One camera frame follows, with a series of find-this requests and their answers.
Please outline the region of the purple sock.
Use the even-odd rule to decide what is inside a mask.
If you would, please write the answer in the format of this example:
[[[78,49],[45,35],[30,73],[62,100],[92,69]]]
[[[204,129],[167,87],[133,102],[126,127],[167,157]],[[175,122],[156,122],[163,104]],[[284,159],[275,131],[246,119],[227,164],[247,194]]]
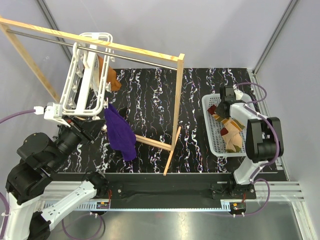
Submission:
[[[104,119],[110,147],[120,151],[124,161],[133,161],[137,157],[135,148],[137,139],[131,126],[110,103],[104,109]]]

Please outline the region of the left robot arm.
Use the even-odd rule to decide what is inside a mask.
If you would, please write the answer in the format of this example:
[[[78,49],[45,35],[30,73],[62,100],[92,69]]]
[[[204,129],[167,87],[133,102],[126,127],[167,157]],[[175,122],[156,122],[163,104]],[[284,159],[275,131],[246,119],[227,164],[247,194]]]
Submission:
[[[20,162],[8,174],[6,202],[0,238],[2,240],[46,240],[56,225],[80,204],[108,194],[103,174],[89,173],[83,182],[56,204],[44,210],[36,206],[52,175],[69,158],[79,144],[93,143],[105,120],[80,120],[70,117],[59,127],[52,140],[43,132],[29,135],[17,149]]]

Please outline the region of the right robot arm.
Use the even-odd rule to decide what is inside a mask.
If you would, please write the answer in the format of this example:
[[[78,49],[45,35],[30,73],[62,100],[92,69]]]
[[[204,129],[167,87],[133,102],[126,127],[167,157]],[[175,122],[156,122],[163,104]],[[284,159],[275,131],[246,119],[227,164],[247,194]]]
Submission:
[[[255,177],[265,166],[283,155],[282,128],[279,118],[264,116],[250,108],[247,102],[237,99],[232,86],[222,86],[219,94],[220,103],[215,113],[224,119],[237,120],[246,128],[246,157],[227,185],[228,195],[236,199],[250,190]]]

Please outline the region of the white plastic clip hanger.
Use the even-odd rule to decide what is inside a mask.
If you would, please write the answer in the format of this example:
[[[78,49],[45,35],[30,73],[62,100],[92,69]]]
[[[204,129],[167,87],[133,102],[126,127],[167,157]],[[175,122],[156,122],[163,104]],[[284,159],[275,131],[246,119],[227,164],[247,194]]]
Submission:
[[[105,93],[111,91],[111,84],[107,82],[111,52],[106,47],[100,62],[96,45],[73,44],[72,59],[59,101],[63,115],[93,117],[108,104]]]

